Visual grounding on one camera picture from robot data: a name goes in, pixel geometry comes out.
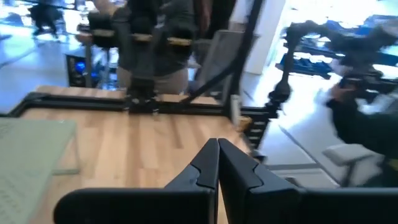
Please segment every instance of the light green mat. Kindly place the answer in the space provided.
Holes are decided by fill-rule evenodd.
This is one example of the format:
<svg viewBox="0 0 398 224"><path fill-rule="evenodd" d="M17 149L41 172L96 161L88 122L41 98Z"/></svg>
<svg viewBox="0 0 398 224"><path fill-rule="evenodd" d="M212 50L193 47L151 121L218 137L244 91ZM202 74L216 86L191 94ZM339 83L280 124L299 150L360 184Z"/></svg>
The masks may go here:
<svg viewBox="0 0 398 224"><path fill-rule="evenodd" d="M73 121L0 118L0 223L29 222L75 130Z"/></svg>

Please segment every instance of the white wall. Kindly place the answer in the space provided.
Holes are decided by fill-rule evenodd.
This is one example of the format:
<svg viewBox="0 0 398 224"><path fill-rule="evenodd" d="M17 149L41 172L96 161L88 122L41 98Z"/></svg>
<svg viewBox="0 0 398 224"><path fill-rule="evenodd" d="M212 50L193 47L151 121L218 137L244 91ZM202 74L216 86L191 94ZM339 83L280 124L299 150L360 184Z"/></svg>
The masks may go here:
<svg viewBox="0 0 398 224"><path fill-rule="evenodd" d="M284 12L287 0L266 0L262 6L261 14L257 20L255 33L259 38L254 45L248 60L245 71L254 74L262 74L265 65L268 64L270 54L275 46L275 38L279 38L281 27L281 15ZM245 22L247 2L250 0L237 0L231 22Z"/></svg>

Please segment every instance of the hand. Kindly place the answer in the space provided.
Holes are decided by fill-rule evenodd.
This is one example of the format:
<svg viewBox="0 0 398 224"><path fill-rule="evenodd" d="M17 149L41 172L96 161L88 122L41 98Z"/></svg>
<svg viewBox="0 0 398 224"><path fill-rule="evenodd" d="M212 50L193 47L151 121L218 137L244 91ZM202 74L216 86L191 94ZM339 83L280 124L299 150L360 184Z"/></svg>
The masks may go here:
<svg viewBox="0 0 398 224"><path fill-rule="evenodd" d="M355 87L347 86L347 88L340 88L339 84L336 84L331 89L331 97L336 101L343 102L346 99L347 93L352 91L355 91Z"/></svg>

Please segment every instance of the black pants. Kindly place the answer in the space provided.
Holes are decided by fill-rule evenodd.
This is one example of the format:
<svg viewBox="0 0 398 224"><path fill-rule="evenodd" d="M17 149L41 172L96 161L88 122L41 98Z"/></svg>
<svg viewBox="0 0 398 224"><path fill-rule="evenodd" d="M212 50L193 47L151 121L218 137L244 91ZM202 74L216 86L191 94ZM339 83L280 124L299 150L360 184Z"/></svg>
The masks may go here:
<svg viewBox="0 0 398 224"><path fill-rule="evenodd" d="M37 5L33 19L35 21L38 30L42 31L43 25L48 25L51 29L51 32L56 34L57 28L55 27L54 23L55 19L53 18L53 16L51 16L52 13L51 10L56 10L56 9L52 9L49 6Z"/></svg>

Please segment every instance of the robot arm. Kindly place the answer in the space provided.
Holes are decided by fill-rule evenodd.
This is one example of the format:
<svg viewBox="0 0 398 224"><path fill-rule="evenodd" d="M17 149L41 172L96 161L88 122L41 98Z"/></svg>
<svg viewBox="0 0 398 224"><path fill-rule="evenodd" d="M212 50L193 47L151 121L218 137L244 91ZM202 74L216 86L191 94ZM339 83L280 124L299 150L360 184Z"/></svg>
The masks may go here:
<svg viewBox="0 0 398 224"><path fill-rule="evenodd" d="M287 28L286 40L288 51L285 58L285 66L281 81L270 93L270 99L280 103L285 102L290 95L288 84L289 73L294 64L294 51L301 38L307 34L317 33L330 39L327 47L345 55L341 64L351 67L348 73L343 74L341 86L354 85L357 89L354 98L364 98L371 102L378 93L388 94L398 85L397 80L386 80L382 73L373 68L381 48L390 46L398 40L398 20L387 21L377 26L366 37L353 37L343 35L328 29L324 25L318 25L313 21L300 24L292 24Z"/></svg>

